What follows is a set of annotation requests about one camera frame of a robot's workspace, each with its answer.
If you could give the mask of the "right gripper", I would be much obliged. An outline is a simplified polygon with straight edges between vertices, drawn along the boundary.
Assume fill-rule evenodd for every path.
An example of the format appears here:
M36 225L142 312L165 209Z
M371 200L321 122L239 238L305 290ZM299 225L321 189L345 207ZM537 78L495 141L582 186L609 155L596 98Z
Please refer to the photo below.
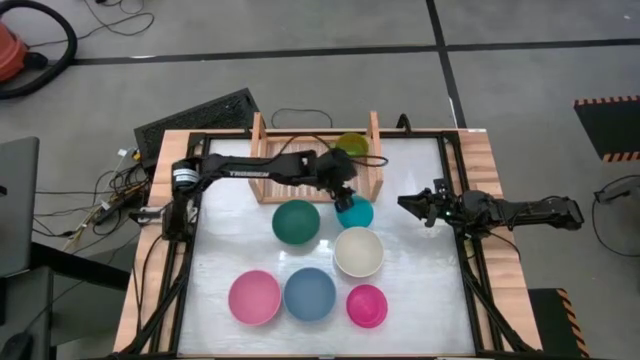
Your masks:
M409 208L409 212L423 220L428 228L433 227L437 219L450 226L463 225L464 214L459 197L449 189L444 179L434 180L434 190L427 188L427 192L399 196L398 204Z

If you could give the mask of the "black aluminium table frame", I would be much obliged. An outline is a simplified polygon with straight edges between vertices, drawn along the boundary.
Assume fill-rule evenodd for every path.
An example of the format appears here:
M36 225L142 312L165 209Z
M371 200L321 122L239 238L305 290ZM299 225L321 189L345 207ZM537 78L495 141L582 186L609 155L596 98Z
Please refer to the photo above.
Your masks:
M484 129L445 129L445 172L452 176L457 190L475 189L501 198L502 188L492 154L489 137ZM249 130L169 130L164 134L147 205L161 207L170 201L170 167L181 155L196 148L195 141L207 134L220 141L238 139L250 144ZM114 349L120 351L136 336L139 320L150 319L167 283L173 280L183 262L184 247L157 243L159 225L142 228L136 250L132 275L118 326ZM534 319L521 261L512 246L515 238L500 228L494 236L482 242L478 251L485 258L473 271L485 276L497 308L510 326L532 347L542 347L539 329Z

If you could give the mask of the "large pale pink bowl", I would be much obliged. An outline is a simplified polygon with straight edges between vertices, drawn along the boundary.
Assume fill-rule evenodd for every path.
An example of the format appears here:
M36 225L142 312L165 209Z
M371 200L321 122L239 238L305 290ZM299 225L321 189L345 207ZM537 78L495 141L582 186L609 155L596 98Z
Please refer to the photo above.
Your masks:
M268 323L279 311L282 293L278 280L262 270L251 270L237 277L228 293L233 317L248 326Z

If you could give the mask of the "grey laptop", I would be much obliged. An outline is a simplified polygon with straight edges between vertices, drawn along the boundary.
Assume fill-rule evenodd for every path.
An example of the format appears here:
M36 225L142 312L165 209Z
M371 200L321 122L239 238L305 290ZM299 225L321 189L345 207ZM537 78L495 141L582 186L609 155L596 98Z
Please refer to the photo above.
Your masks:
M0 278L29 267L39 139L0 143Z

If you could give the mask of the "black keyboard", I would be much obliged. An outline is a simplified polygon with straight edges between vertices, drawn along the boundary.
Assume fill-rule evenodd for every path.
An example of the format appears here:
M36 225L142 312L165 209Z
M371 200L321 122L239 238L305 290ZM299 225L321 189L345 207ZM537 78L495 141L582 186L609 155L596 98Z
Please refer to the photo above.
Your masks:
M258 111L250 90L244 88L135 128L140 159L158 158L166 130L243 129Z

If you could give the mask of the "small magenta bowl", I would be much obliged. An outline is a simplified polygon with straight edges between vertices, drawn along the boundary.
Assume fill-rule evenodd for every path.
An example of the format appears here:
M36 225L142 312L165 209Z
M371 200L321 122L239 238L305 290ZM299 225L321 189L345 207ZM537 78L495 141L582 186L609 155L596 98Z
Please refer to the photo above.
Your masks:
M385 321L388 302L382 290L370 284L362 284L354 287L347 296L346 311L357 326L375 328Z

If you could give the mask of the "wooden slatted shelf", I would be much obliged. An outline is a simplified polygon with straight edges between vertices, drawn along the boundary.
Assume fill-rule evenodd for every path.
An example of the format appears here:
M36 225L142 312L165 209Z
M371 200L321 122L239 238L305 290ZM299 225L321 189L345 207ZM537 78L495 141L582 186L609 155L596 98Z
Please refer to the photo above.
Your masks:
M327 147L322 143L322 140L333 147L336 140L342 134L348 132L361 133L367 139L369 154L365 158L359 159L359 162L363 162L363 165L355 165L358 175L355 179L348 181L347 185L353 188L357 195L375 202L384 183L381 167L383 161L381 159L380 126L378 113L375 111L371 111L369 114L369 124L366 130L338 129L336 135L321 131L318 134L319 139L314 138L310 133L305 133L303 130L294 131L289 136L284 133L277 133L275 130L267 130L262 114L255 112L251 130L250 156L274 157L282 149L285 149L285 153L315 150L321 155L327 151ZM261 204L280 204L293 199L314 203L331 202L331 198L325 191L316 190L314 187L307 185L290 187L260 179L249 179L248 182L256 200Z

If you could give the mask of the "small lime green bowl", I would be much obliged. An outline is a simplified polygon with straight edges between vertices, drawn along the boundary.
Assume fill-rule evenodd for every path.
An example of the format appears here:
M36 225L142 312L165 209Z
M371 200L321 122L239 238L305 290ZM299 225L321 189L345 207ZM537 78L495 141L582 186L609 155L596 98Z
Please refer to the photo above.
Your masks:
M369 154L367 139L358 133L348 132L342 134L335 142L335 147L345 151L351 157Z

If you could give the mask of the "large teal bowl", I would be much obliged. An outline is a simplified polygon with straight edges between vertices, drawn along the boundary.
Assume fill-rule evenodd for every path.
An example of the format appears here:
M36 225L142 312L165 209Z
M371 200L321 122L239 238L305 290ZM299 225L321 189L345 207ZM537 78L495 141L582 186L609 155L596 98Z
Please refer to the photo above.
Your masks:
M320 228L320 214L305 200L290 200L281 204L273 214L272 230L288 245L303 245L312 240Z

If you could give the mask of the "black power strip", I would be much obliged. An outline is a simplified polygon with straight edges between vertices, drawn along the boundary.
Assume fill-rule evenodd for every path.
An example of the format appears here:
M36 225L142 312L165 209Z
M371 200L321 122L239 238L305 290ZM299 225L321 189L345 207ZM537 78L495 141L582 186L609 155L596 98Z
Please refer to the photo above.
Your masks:
M103 224L112 215L122 210L127 205L128 202L129 202L129 199L127 197L123 197L123 198L117 198L108 203L104 203L99 207L97 213L93 216L93 219L92 219L93 224L94 225Z

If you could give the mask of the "grey metal stand foot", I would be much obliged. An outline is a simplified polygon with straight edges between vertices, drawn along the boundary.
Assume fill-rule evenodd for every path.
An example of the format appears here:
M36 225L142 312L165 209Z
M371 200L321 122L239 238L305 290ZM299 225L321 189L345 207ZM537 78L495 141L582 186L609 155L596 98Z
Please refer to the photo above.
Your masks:
M626 175L613 180L596 191L594 198L599 204L607 204L633 194L640 194L640 175Z

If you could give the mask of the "black mat hazard striped edge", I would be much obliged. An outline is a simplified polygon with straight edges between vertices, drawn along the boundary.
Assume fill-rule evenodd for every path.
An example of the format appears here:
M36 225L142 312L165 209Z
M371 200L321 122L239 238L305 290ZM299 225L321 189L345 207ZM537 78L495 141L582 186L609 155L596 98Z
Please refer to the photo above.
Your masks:
M568 292L563 288L528 290L542 348L552 355L589 357Z
M573 108L603 162L640 161L640 96L579 99Z

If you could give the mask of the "large blue bowl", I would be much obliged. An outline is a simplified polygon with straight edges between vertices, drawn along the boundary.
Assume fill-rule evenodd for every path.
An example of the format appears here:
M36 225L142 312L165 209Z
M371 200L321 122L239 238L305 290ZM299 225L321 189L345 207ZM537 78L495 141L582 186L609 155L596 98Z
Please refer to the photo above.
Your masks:
M286 310L302 322L326 318L336 303L337 290L332 278L323 270L306 267L294 272L286 281L283 301Z

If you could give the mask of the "small cyan bowl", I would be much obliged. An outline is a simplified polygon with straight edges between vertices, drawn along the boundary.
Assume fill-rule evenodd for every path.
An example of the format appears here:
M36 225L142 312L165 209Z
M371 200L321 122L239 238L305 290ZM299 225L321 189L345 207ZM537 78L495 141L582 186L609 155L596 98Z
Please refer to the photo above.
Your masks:
M344 228L368 227L374 218L374 208L371 202L359 195L353 195L353 206L344 211L337 212L336 216Z

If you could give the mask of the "large cream bowl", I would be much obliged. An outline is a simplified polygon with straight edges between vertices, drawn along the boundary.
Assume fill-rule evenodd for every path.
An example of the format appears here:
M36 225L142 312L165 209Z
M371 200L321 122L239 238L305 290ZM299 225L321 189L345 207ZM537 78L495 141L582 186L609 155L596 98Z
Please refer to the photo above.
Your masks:
M374 275L384 261L384 246L378 235L365 227L342 231L334 244L334 260L348 276L366 278Z

